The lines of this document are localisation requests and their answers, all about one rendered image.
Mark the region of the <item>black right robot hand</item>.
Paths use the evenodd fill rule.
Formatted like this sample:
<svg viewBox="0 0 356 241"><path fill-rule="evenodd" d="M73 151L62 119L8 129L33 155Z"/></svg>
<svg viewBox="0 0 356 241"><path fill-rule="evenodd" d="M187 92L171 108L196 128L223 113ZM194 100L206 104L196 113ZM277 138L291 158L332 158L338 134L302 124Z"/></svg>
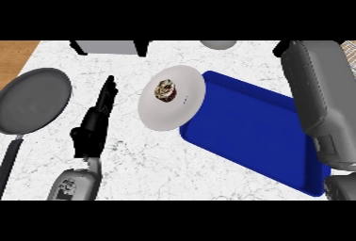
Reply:
<svg viewBox="0 0 356 241"><path fill-rule="evenodd" d="M280 57L283 52L286 51L286 49L289 48L291 46L291 42L288 40L282 40L276 46L273 47L273 55L276 57Z"/></svg>

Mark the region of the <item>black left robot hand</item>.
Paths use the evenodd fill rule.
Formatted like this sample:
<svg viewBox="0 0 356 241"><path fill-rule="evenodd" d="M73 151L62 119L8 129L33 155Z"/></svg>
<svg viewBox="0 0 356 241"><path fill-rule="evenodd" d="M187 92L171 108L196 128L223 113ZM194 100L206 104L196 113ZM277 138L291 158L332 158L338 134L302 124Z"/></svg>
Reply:
<svg viewBox="0 0 356 241"><path fill-rule="evenodd" d="M118 93L113 76L106 78L96 105L87 109L81 126L70 130L73 141L73 157L98 157L106 144L107 118Z"/></svg>

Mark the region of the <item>wicker basket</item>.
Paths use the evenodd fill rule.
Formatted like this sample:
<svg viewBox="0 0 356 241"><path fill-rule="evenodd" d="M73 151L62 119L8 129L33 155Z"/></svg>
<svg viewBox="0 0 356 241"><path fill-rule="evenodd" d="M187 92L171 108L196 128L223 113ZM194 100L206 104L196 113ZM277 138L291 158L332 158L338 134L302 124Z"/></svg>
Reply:
<svg viewBox="0 0 356 241"><path fill-rule="evenodd" d="M347 40L341 44L341 47L342 47L342 50L344 50L344 54L345 54L348 64L351 66L356 66L356 43L353 41Z"/></svg>

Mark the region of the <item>blue tray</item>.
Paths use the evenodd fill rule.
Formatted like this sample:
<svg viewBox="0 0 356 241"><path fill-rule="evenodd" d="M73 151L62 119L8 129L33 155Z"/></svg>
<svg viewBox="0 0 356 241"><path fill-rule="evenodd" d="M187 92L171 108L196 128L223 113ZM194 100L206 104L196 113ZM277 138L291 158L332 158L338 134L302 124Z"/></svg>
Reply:
<svg viewBox="0 0 356 241"><path fill-rule="evenodd" d="M302 133L293 99L208 71L205 97L181 138L304 194L323 193L330 168Z"/></svg>

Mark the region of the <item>grey round object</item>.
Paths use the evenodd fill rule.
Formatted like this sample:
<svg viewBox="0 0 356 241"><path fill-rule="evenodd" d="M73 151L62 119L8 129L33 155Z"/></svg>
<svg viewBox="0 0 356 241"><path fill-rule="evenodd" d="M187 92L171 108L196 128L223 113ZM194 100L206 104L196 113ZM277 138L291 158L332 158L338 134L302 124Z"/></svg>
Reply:
<svg viewBox="0 0 356 241"><path fill-rule="evenodd" d="M226 50L234 43L234 40L202 40L202 45L212 50Z"/></svg>

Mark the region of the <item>white round plate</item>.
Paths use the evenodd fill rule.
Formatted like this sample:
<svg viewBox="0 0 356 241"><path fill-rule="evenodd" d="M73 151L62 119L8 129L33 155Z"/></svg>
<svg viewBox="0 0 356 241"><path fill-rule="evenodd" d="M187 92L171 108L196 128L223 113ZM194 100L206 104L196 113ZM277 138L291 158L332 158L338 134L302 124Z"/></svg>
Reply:
<svg viewBox="0 0 356 241"><path fill-rule="evenodd" d="M161 102L153 96L153 89L165 79L177 87L177 96L169 103ZM144 125L156 131L178 128L194 116L203 95L205 83L194 68L178 65L161 71L143 88L138 98L137 113Z"/></svg>

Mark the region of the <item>brown cupcake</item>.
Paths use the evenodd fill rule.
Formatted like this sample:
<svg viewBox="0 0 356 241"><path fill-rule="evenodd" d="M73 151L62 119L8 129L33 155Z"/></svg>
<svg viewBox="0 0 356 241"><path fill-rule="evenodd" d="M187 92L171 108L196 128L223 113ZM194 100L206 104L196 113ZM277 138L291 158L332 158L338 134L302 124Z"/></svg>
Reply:
<svg viewBox="0 0 356 241"><path fill-rule="evenodd" d="M155 98L163 102L169 103L177 96L177 87L169 79L162 80L153 89Z"/></svg>

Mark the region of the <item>grey box with black legs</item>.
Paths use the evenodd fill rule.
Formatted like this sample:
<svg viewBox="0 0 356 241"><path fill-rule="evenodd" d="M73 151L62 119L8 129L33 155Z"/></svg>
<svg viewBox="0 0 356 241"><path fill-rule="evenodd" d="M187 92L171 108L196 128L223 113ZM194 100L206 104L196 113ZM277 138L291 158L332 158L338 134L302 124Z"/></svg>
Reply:
<svg viewBox="0 0 356 241"><path fill-rule="evenodd" d="M69 46L81 56L115 54L144 57L149 43L149 40L70 40Z"/></svg>

